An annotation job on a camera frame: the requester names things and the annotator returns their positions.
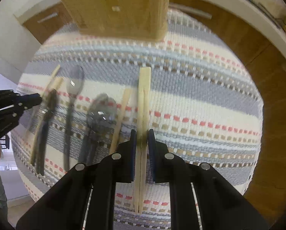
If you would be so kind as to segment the clear grey plastic spoon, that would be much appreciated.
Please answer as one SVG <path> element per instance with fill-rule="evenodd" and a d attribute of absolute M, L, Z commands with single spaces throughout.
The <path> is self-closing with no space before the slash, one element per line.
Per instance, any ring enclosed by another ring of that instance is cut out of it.
<path fill-rule="evenodd" d="M 72 132 L 72 113 L 74 108 L 74 103 L 77 95 L 82 90 L 84 82 L 84 71 L 80 65 L 75 66 L 71 71 L 71 77 L 66 86 L 66 91 L 69 95 L 69 104 L 66 113 L 66 127 L 65 127 L 65 143 L 63 148 L 63 168 L 65 171 L 70 170 L 70 141 Z"/>

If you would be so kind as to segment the smoky spoon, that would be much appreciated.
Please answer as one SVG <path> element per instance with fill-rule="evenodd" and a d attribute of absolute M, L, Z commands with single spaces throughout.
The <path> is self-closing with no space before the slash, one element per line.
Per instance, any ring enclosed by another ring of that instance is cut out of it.
<path fill-rule="evenodd" d="M 24 112 L 23 117 L 23 135 L 22 139 L 25 145 L 30 145 L 36 138 L 36 135 L 39 131 L 41 121 L 43 119 L 44 113 L 43 109 L 45 108 L 45 100 L 32 109 L 29 109 L 27 112 Z"/>

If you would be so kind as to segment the black plastic spoon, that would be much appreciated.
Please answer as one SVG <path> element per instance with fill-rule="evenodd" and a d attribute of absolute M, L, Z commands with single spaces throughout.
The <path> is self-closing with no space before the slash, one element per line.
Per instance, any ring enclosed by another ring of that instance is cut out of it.
<path fill-rule="evenodd" d="M 36 146 L 36 173 L 44 176 L 44 165 L 45 165 L 45 153 L 46 153 L 46 143 L 49 131 L 49 124 L 52 120 L 56 106 L 57 106 L 57 90 L 52 90 L 50 95 L 47 97 L 47 102 L 45 107 L 47 108 L 47 113 L 45 114 L 43 123 L 41 124 L 41 128 L 39 130 L 37 146 Z"/>

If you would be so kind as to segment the striped woven table mat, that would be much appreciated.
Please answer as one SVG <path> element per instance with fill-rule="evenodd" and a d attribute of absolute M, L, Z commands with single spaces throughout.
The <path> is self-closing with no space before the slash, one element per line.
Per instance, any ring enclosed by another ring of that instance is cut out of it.
<path fill-rule="evenodd" d="M 16 229 L 268 229 L 244 197 L 263 99 L 234 52 L 171 9 L 163 40 L 52 35 L 17 91 L 11 132 L 34 205 Z"/>

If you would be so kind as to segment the beige plastic utensil basket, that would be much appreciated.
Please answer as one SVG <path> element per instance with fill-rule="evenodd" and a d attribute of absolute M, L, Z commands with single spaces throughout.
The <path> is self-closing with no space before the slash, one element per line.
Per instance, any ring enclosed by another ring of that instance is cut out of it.
<path fill-rule="evenodd" d="M 82 34 L 161 41 L 169 0 L 61 0 Z"/>

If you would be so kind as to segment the wooden base cabinets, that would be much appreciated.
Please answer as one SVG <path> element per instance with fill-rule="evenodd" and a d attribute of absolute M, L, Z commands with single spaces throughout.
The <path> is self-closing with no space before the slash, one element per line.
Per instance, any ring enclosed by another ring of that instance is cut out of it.
<path fill-rule="evenodd" d="M 23 117 L 12 132 L 16 164 L 33 200 L 39 200 L 66 171 L 63 168 L 66 91 L 72 69 L 84 71 L 72 113 L 70 165 L 77 163 L 86 114 L 99 94 L 120 108 L 131 90 L 119 134 L 127 141 L 137 125 L 141 67 L 151 68 L 149 126 L 155 137 L 186 162 L 208 162 L 253 204 L 269 224 L 286 210 L 286 58 L 243 20 L 202 0 L 172 0 L 198 5 L 215 17 L 192 18 L 168 11 L 161 42 L 108 39 L 81 34 L 62 3 L 42 17 L 54 31 L 34 54 L 18 91 L 42 92 L 57 65 L 63 82 L 50 121 L 44 176 L 30 164 L 33 142 L 22 139 Z"/>

